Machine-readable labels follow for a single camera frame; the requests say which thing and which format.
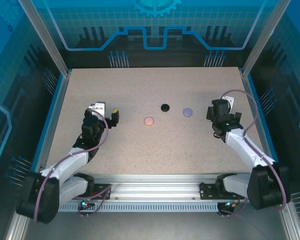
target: enclosure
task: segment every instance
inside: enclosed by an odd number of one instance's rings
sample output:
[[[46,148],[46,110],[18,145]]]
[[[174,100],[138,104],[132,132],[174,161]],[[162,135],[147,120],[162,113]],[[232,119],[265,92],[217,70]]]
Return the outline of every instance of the enclosure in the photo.
[[[254,97],[231,93],[233,110],[244,127],[258,113],[250,138],[289,168],[281,211],[227,219],[201,200],[200,183],[249,176],[206,119],[231,89]],[[69,152],[97,101],[120,120],[80,171],[110,199],[84,219],[75,201],[49,224],[16,214],[25,175]],[[83,238],[300,240],[300,0],[0,0],[0,239]]]

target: wire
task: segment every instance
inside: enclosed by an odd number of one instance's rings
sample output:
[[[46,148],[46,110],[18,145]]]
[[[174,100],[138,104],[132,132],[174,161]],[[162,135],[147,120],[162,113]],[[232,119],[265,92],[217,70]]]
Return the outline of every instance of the wire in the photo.
[[[231,216],[236,216],[239,213],[241,213],[243,211],[243,209],[246,207],[247,203],[248,203],[248,198],[246,198],[244,200],[242,207],[238,211],[236,211],[235,213],[232,213]]]
[[[243,93],[243,94],[247,95],[247,96],[252,100],[253,105],[254,105],[255,116],[254,116],[254,119],[253,119],[252,123],[244,130],[243,136],[245,136],[245,135],[247,134],[248,130],[249,130],[250,128],[252,128],[252,126],[253,126],[253,125],[255,124],[255,122],[257,121],[257,118],[258,118],[258,115],[259,115],[258,105],[257,105],[256,100],[254,99],[254,97],[253,97],[250,93],[248,93],[248,92],[246,92],[246,91],[243,91],[243,90],[241,90],[241,89],[231,89],[231,90],[229,90],[229,91],[226,91],[224,94],[221,95],[220,98],[222,99],[222,98],[223,98],[225,95],[227,95],[228,93],[233,93],[233,92]]]
[[[278,211],[283,210],[286,205],[287,205],[287,196],[286,196],[286,192],[285,192],[285,188],[284,185],[282,184],[280,177],[278,175],[278,173],[276,172],[276,170],[274,169],[274,167],[271,165],[271,163],[259,152],[255,149],[255,147],[244,137],[243,138],[245,143],[260,157],[260,159],[262,159],[267,165],[268,167],[271,169],[276,181],[279,184],[280,190],[281,190],[281,194],[282,194],[282,206],[281,207],[274,207],[275,209],[277,209]]]
[[[282,206],[281,207],[274,207],[275,209],[277,209],[278,211],[280,210],[283,210],[286,205],[287,205],[287,196],[286,196],[286,192],[285,192],[285,188],[280,180],[280,177],[279,175],[277,174],[276,170],[274,169],[274,167],[271,165],[271,163],[263,156],[263,154],[261,154],[259,151],[256,150],[256,148],[247,140],[247,138],[245,138],[246,136],[246,133],[247,131],[255,124],[255,122],[257,121],[257,118],[258,118],[258,115],[259,115],[259,111],[258,111],[258,105],[257,105],[257,102],[256,100],[254,99],[254,97],[252,95],[250,95],[248,92],[246,91],[243,91],[241,89],[232,89],[232,90],[229,90],[229,91],[226,91],[224,94],[221,95],[221,99],[228,93],[233,93],[233,92],[238,92],[238,93],[243,93],[243,94],[246,94],[253,102],[254,104],[254,108],[255,108],[255,116],[254,116],[254,119],[252,121],[252,123],[244,130],[243,132],[243,139],[244,139],[244,142],[260,157],[261,160],[263,160],[267,165],[268,167],[271,169],[276,181],[278,182],[279,184],[279,187],[280,187],[280,191],[281,191],[281,194],[282,194]]]
[[[259,232],[259,233],[261,233],[266,239],[269,239],[261,230],[260,230],[260,228],[259,227],[257,227],[252,221],[250,221],[247,217],[243,217],[243,216],[240,216],[240,215],[236,215],[236,213],[234,213],[234,214],[231,214],[231,212],[230,211],[227,211],[227,210],[221,210],[222,212],[224,212],[224,213],[227,213],[227,214],[230,214],[230,216],[236,216],[236,217],[238,217],[238,218],[240,218],[240,219],[242,219],[242,220],[244,220],[244,221],[247,221],[247,222],[249,222],[252,226],[254,226],[254,228]]]
[[[54,171],[57,169],[57,167],[60,164],[62,164],[65,160],[69,159],[70,157],[73,157],[73,156],[76,156],[76,155],[79,155],[79,154],[83,154],[83,153],[87,153],[87,152],[93,151],[97,148],[100,148],[106,142],[106,140],[109,136],[109,126],[108,126],[108,123],[107,123],[106,119],[104,118],[104,116],[102,116],[99,112],[97,112],[95,110],[92,110],[90,108],[88,108],[88,111],[97,114],[102,119],[102,121],[105,124],[105,136],[104,136],[102,142],[100,142],[97,146],[94,146],[94,147],[89,148],[87,150],[77,151],[77,152],[74,152],[72,154],[68,154],[67,156],[62,158],[60,161],[58,161],[54,165],[54,167],[49,171],[49,173],[47,174],[47,176],[45,177],[45,179],[42,182],[42,185],[41,185],[41,187],[39,189],[39,192],[38,192],[38,197],[37,197],[36,202],[35,202],[34,215],[33,215],[33,220],[34,220],[35,223],[38,222],[39,205],[40,205],[40,200],[41,200],[42,193],[45,189],[45,185],[46,185],[49,177],[54,173]]]
[[[220,138],[219,136],[216,135],[215,132],[213,133],[213,136],[214,136],[216,139],[219,139],[219,138]]]
[[[103,189],[101,192],[98,192],[96,195],[93,195],[93,196],[87,196],[87,197],[76,196],[74,199],[78,199],[78,200],[94,199],[94,198],[99,197],[100,195],[102,195],[105,191],[108,191],[108,189],[111,189],[111,187],[112,187],[112,185],[109,185],[105,189]]]
[[[89,196],[89,198],[90,199],[93,199],[93,198],[96,198],[96,197],[98,197],[98,196],[100,196],[101,194],[103,194],[105,191],[106,191],[106,194],[104,195],[104,197],[103,197],[103,199],[102,199],[102,202],[100,203],[100,205],[97,207],[97,209],[94,211],[94,212],[92,212],[92,213],[90,213],[90,214],[86,214],[86,216],[88,217],[88,216],[91,216],[91,215],[94,215],[94,214],[96,214],[99,210],[100,210],[100,208],[102,207],[102,205],[104,204],[104,202],[105,202],[105,200],[106,200],[106,198],[107,198],[107,196],[108,196],[108,194],[109,194],[109,192],[110,192],[110,190],[111,190],[111,185],[109,185],[109,186],[107,186],[103,191],[101,191],[101,192],[99,192],[98,194],[96,194],[96,195],[94,195],[94,196]],[[78,213],[81,215],[81,217],[83,216],[83,214],[81,213],[81,211],[80,211],[80,206],[78,207]]]

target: table surface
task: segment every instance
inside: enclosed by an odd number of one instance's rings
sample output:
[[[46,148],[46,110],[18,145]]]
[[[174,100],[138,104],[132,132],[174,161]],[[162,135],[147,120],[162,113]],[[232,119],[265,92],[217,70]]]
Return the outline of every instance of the table surface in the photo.
[[[244,89],[236,67],[73,69],[54,134],[47,167],[64,157],[81,133],[84,112],[106,102],[106,117],[119,109],[117,127],[89,164],[87,174],[246,173],[247,167],[220,139],[206,119],[211,101],[230,89]],[[235,98],[233,113],[241,124],[253,120],[247,97]],[[161,105],[168,104],[168,112]],[[191,117],[183,109],[193,111]],[[146,126],[144,119],[154,124]],[[254,126],[250,138],[262,149]]]

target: black disc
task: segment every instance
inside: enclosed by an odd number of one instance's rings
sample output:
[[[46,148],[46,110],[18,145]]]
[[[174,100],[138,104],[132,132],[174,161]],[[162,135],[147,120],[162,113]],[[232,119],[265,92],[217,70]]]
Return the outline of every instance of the black disc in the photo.
[[[161,110],[162,110],[163,112],[168,112],[169,109],[170,109],[170,107],[169,107],[168,104],[162,104],[162,105],[161,105]]]

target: blue wall panel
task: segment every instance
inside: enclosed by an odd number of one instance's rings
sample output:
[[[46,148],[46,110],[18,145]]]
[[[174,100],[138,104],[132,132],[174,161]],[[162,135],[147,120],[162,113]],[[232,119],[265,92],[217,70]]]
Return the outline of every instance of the blue wall panel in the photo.
[[[276,3],[34,1],[69,68],[116,67],[110,51],[125,51],[130,67],[207,67],[215,56],[216,67],[242,67]]]
[[[33,160],[59,75],[18,1],[0,0],[0,239],[30,169],[24,160]]]
[[[300,180],[300,0],[291,1],[251,76],[278,160]]]

